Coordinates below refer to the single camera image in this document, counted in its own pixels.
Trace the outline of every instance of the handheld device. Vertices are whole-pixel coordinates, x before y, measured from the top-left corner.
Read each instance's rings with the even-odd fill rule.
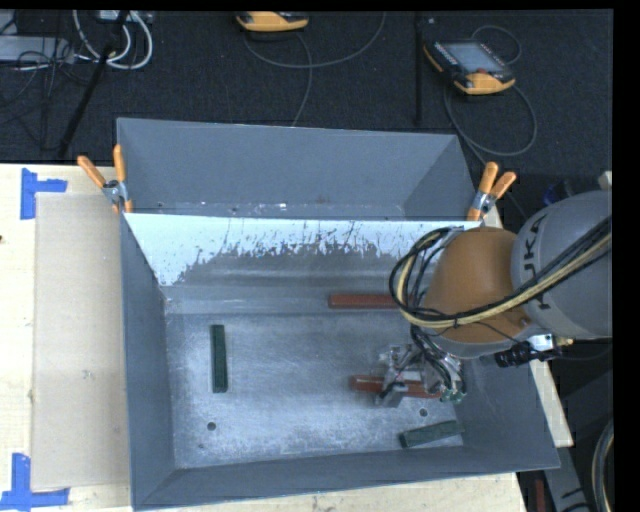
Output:
[[[236,21],[249,32],[287,32],[306,27],[309,16],[292,11],[238,11]]]
[[[511,68],[476,39],[424,41],[423,50],[431,64],[464,94],[494,94],[516,81]]]

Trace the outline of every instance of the black carpet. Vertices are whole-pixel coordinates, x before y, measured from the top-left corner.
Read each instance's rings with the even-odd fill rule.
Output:
[[[100,51],[112,25],[91,13],[78,11],[78,20]],[[71,11],[16,14],[19,34],[58,34],[81,49]],[[124,116],[460,133],[476,182],[487,160],[518,174],[499,203],[513,230],[544,206],[550,187],[566,180],[575,193],[590,190],[612,167],[613,10],[421,12],[425,36],[475,33],[504,60],[517,57],[516,85],[482,97],[453,92],[423,55],[416,60],[411,11],[312,12],[299,37],[271,42],[249,40],[231,12],[155,14],[150,62],[106,68],[64,156],[60,143],[96,64],[17,71],[3,63],[0,159],[71,163],[83,153],[110,164],[115,119]],[[128,25],[139,62],[148,45]]]

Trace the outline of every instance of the green block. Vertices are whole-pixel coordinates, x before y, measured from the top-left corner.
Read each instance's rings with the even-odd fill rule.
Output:
[[[412,448],[421,444],[431,443],[444,439],[446,437],[455,436],[464,432],[464,428],[457,421],[444,421],[435,425],[407,430],[398,437],[403,448]]]
[[[211,329],[211,372],[214,393],[224,393],[229,388],[227,377],[227,344],[224,325],[212,325]]]

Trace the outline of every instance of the blue tape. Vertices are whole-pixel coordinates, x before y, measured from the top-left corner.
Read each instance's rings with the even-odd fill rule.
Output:
[[[22,169],[22,197],[20,218],[33,219],[36,216],[36,192],[64,192],[67,182],[64,180],[38,181],[38,175],[29,169]]]
[[[32,507],[66,505],[69,488],[51,492],[31,492],[31,459],[21,453],[11,457],[11,490],[0,496],[0,510],[30,512]]]

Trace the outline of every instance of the wooden table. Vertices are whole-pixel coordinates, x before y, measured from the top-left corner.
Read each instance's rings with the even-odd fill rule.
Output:
[[[68,183],[64,193],[39,192],[30,220],[20,219],[23,167]],[[130,510],[118,229],[79,167],[0,164],[0,491],[10,486],[11,454],[22,453],[32,490],[71,488],[58,510]],[[571,446],[549,368],[532,368],[556,446]],[[499,474],[188,510],[526,509],[516,475]]]

